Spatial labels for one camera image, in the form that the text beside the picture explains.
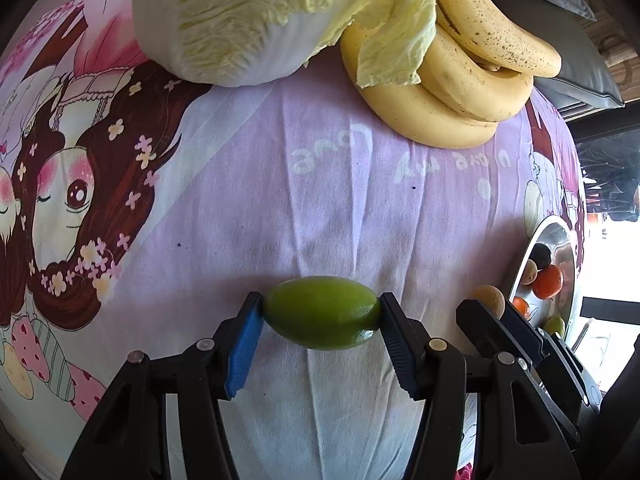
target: cartoon girl print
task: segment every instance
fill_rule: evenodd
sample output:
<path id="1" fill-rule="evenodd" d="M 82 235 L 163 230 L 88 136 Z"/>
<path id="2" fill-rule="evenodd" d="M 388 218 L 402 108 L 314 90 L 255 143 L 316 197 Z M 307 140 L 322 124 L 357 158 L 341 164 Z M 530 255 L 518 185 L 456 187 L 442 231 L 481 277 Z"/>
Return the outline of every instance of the cartoon girl print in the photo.
<path id="1" fill-rule="evenodd" d="M 573 161 L 564 160 L 569 150 L 560 150 L 561 156 L 556 157 L 551 135 L 531 99 L 525 108 L 531 127 L 529 162 L 533 175 L 525 189 L 525 231 L 530 237 L 546 216 L 557 214 L 562 217 L 570 229 L 579 272 L 584 258 L 584 203 L 578 197 L 578 171 Z M 541 190 L 549 191 L 545 193 L 546 205 Z"/>
<path id="2" fill-rule="evenodd" d="M 104 386 L 66 360 L 51 326 L 80 330 L 113 295 L 182 115 L 210 86 L 146 60 L 130 0 L 71 10 L 34 65 L 0 118 L 15 153 L 6 192 L 0 172 L 0 270 L 14 273 L 0 278 L 3 367 L 23 397 L 28 370 L 87 420 Z"/>

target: orange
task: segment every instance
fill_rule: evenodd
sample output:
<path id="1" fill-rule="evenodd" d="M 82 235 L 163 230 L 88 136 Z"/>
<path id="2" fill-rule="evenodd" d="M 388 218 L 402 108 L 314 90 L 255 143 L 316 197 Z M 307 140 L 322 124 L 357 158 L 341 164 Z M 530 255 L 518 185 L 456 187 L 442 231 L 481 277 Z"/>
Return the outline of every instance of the orange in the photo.
<path id="1" fill-rule="evenodd" d="M 548 300 L 554 297 L 562 288 L 562 272 L 554 264 L 541 270 L 536 281 L 531 285 L 533 293 L 540 300 Z"/>
<path id="2" fill-rule="evenodd" d="M 520 296 L 516 296 L 513 298 L 511 304 L 516 308 L 516 310 L 522 314 L 524 319 L 529 319 L 531 316 L 531 311 L 529 309 L 529 303 L 523 300 Z"/>

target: small round fruit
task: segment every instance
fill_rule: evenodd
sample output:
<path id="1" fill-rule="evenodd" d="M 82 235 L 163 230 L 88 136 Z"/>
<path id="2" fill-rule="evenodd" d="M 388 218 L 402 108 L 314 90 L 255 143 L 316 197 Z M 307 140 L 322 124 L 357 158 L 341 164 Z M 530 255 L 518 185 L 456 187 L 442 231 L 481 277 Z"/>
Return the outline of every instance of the small round fruit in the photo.
<path id="1" fill-rule="evenodd" d="M 531 290 L 540 300 L 554 297 L 560 289 L 562 289 L 562 272 L 554 264 L 541 270 L 536 281 L 531 285 Z"/>
<path id="2" fill-rule="evenodd" d="M 545 244 L 535 244 L 529 259 L 536 263 L 538 270 L 546 269 L 551 264 L 551 249 Z"/>
<path id="3" fill-rule="evenodd" d="M 520 278 L 521 285 L 531 285 L 538 275 L 538 267 L 533 260 L 527 260 L 522 271 L 522 277 Z"/>
<path id="4" fill-rule="evenodd" d="M 262 305 L 264 320 L 281 336 L 315 350 L 352 348 L 369 340 L 380 322 L 369 287 L 336 276 L 307 276 L 274 287 Z"/>
<path id="5" fill-rule="evenodd" d="M 516 296 L 513 298 L 511 304 L 516 308 L 516 310 L 522 314 L 524 319 L 529 319 L 531 316 L 531 310 L 529 309 L 529 303 L 523 300 L 520 296 Z"/>
<path id="6" fill-rule="evenodd" d="M 504 314 L 504 296 L 498 288 L 493 285 L 480 285 L 472 290 L 468 298 L 470 300 L 478 300 L 491 311 L 495 317 L 500 319 Z"/>
<path id="7" fill-rule="evenodd" d="M 542 326 L 542 330 L 544 330 L 549 335 L 558 332 L 560 337 L 564 337 L 564 319 L 562 319 L 560 316 L 550 317 Z"/>

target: banana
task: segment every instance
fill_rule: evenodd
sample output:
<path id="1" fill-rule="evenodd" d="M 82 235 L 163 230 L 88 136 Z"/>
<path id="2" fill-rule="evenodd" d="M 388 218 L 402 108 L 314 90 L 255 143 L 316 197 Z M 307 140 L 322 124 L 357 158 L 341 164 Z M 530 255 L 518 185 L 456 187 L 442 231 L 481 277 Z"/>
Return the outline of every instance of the banana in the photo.
<path id="1" fill-rule="evenodd" d="M 499 122 L 513 117 L 533 88 L 530 74 L 508 68 L 483 70 L 438 25 L 417 72 L 422 86 L 444 104 L 479 121 Z"/>
<path id="2" fill-rule="evenodd" d="M 458 44 L 490 63 L 541 77 L 560 72 L 556 50 L 518 27 L 491 0 L 438 0 L 436 13 Z"/>
<path id="3" fill-rule="evenodd" d="M 340 38 L 344 67 L 355 85 L 362 41 L 373 30 L 351 24 Z M 435 148 L 473 148 L 487 142 L 497 123 L 463 117 L 422 85 L 377 85 L 359 88 L 369 107 L 389 127 L 408 139 Z"/>
<path id="4" fill-rule="evenodd" d="M 465 51 L 471 61 L 473 61 L 476 65 L 478 65 L 483 70 L 488 70 L 489 72 L 498 72 L 501 69 L 500 65 L 496 65 L 493 63 L 489 63 L 487 60 L 482 59 L 480 56 L 476 56 L 473 52 L 467 50 L 465 47 L 459 45 L 459 47 Z"/>

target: brown hair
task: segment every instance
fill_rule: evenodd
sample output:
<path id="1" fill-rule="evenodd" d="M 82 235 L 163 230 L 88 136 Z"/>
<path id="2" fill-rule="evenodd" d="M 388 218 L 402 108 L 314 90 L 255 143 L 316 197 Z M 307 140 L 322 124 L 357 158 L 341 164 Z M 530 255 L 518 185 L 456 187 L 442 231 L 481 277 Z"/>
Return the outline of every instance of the brown hair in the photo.
<path id="1" fill-rule="evenodd" d="M 68 82 L 63 84 L 64 92 Z M 72 256 L 68 261 L 50 263 L 31 274 L 28 261 L 23 265 L 34 302 L 42 315 L 56 326 L 76 330 L 89 323 L 100 309 L 94 279 L 108 274 L 126 252 L 121 235 L 131 245 L 151 212 L 155 192 L 148 178 L 154 176 L 175 153 L 180 139 L 174 137 L 187 106 L 209 91 L 210 85 L 180 81 L 153 61 L 132 69 L 130 82 L 113 98 L 108 115 L 89 127 L 76 146 L 86 149 L 94 173 L 94 196 L 82 220 Z M 16 182 L 16 197 L 22 201 L 26 216 L 25 245 L 27 260 L 34 261 L 31 239 L 38 185 L 44 163 L 64 147 L 64 135 L 50 129 L 55 96 L 38 111 L 30 133 L 23 139 L 15 168 L 27 167 L 22 181 Z M 30 149 L 37 143 L 34 156 Z M 130 194 L 137 199 L 127 204 Z M 90 243 L 103 244 L 102 265 L 92 266 L 92 277 L 80 265 L 81 250 Z M 64 291 L 56 296 L 47 287 L 61 272 L 70 277 Z"/>
<path id="2" fill-rule="evenodd" d="M 25 235 L 20 216 L 7 240 L 0 237 L 0 326 L 7 327 L 11 314 L 17 314 L 24 303 L 28 264 L 24 252 Z"/>

